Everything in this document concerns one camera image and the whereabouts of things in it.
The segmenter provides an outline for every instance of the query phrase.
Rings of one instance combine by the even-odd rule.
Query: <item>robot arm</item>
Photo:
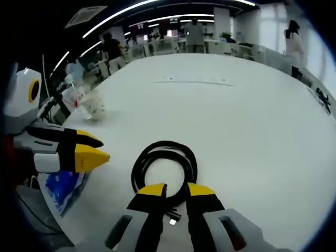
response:
[[[188,189],[188,229],[195,252],[291,252],[267,243],[261,229],[237,211],[225,210],[210,188],[188,183]],[[125,211],[112,214],[93,236],[58,251],[156,251],[166,211],[165,191],[163,183],[142,188]]]
[[[16,74],[4,109],[5,134],[13,136],[14,150],[28,152],[40,173],[87,172],[108,162],[110,155],[96,149],[103,143],[94,136],[37,117],[40,89],[40,73],[26,68]]]

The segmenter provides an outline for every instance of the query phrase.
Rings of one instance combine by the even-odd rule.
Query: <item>black cable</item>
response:
[[[43,235],[47,235],[47,234],[64,234],[64,232],[63,231],[61,231],[61,230],[57,230],[57,229],[55,229],[55,228],[53,228],[53,227],[51,227],[51,226],[49,226],[49,225],[47,225],[46,223],[44,223],[30,208],[29,208],[29,206],[27,205],[27,203],[26,202],[24,202],[24,200],[21,198],[21,196],[17,193],[17,196],[19,197],[19,199],[21,200],[21,202],[26,206],[26,208],[30,211],[30,213],[39,221],[39,222],[41,222],[44,226],[46,226],[46,227],[48,227],[49,229],[51,229],[51,230],[53,230],[53,231],[55,231],[56,233],[41,233],[41,232],[38,232],[38,231],[36,231],[37,233],[40,233],[40,234],[43,234]]]
[[[157,148],[163,148],[165,150],[154,150]],[[195,155],[187,146],[173,141],[159,141],[152,143],[144,149],[133,166],[131,182],[135,193],[137,193],[139,189],[145,187],[146,171],[157,159],[177,161],[183,168],[184,181],[180,190],[175,195],[166,199],[166,215],[169,215],[172,219],[178,221],[181,216],[174,212],[173,208],[185,202],[188,196],[187,183],[196,183],[197,181],[197,162]]]
[[[49,116],[49,120],[50,120],[51,123],[52,123],[52,121],[53,121],[53,117],[51,116],[51,110],[49,110],[48,116]]]
[[[42,111],[40,118],[44,119],[46,118],[48,121],[51,120],[51,109],[53,108],[53,106],[57,105],[57,102],[55,99],[53,99],[53,97],[51,97],[49,99],[49,101],[47,101],[46,105],[44,106],[44,110]]]
[[[58,93],[53,85],[49,85],[49,91],[51,93],[51,96],[55,98],[56,103],[59,104],[62,113],[65,115],[66,118],[68,118],[71,113],[62,101],[62,94]]]
[[[39,235],[64,235],[63,232],[58,232],[58,233],[42,233],[42,232],[38,232],[38,231],[35,231],[36,233],[38,233]]]

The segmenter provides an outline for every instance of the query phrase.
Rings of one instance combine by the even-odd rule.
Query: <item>white table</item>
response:
[[[177,42],[180,45],[182,45],[182,48],[183,48],[182,50],[186,51],[187,38],[186,37],[184,37],[184,38],[178,38]],[[218,42],[222,43],[222,41],[220,41],[218,39],[205,38],[204,39],[204,43],[205,43],[205,45],[204,45],[204,53],[208,53],[208,49],[206,49],[206,48],[209,47],[209,43],[218,43]]]
[[[234,87],[156,82],[164,77],[223,78]],[[134,196],[133,164],[158,140],[189,146],[198,162],[197,182],[211,187],[225,208],[261,227],[276,247],[299,250],[328,214],[336,193],[336,121],[296,79],[230,56],[176,54],[131,62],[98,90],[107,117],[90,124],[74,111],[65,123],[100,138],[101,149],[111,154],[67,214],[55,214],[74,244],[127,207]],[[43,184],[45,176],[39,180]],[[155,162],[146,183],[159,182],[174,194],[183,182],[182,169],[171,161]],[[178,212],[183,217],[175,226],[165,216],[158,251],[192,251],[185,204]]]

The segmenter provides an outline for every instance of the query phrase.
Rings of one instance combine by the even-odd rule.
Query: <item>air conditioning vent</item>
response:
[[[81,23],[85,23],[91,20],[94,16],[100,13],[107,6],[93,6],[80,9],[69,21],[69,23],[65,26],[68,28],[70,26],[78,25]]]

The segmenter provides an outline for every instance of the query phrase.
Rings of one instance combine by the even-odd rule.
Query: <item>person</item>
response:
[[[286,38],[286,52],[285,56],[288,57],[292,65],[292,77],[301,79],[302,73],[299,71],[302,68],[302,56],[304,54],[303,46],[299,36],[300,26],[294,20],[289,22],[289,27],[284,31]]]
[[[196,18],[184,27],[184,33],[187,38],[187,50],[193,53],[204,52],[203,25]]]
[[[76,82],[82,83],[84,67],[80,64],[78,59],[68,61],[65,72],[67,75],[72,75],[73,80]]]
[[[168,32],[168,29],[165,26],[160,25],[159,26],[159,36],[158,38],[156,38],[156,40],[167,38],[167,32]]]
[[[111,75],[110,64],[109,64],[111,60],[114,60],[114,59],[117,60],[119,69],[125,66],[125,61],[122,57],[122,51],[121,51],[122,46],[120,45],[120,42],[118,40],[112,37],[111,33],[105,33],[103,35],[103,40],[104,42],[102,43],[101,48],[102,48],[102,51],[105,53],[105,56],[107,59],[106,65],[107,65],[108,73],[109,75]]]

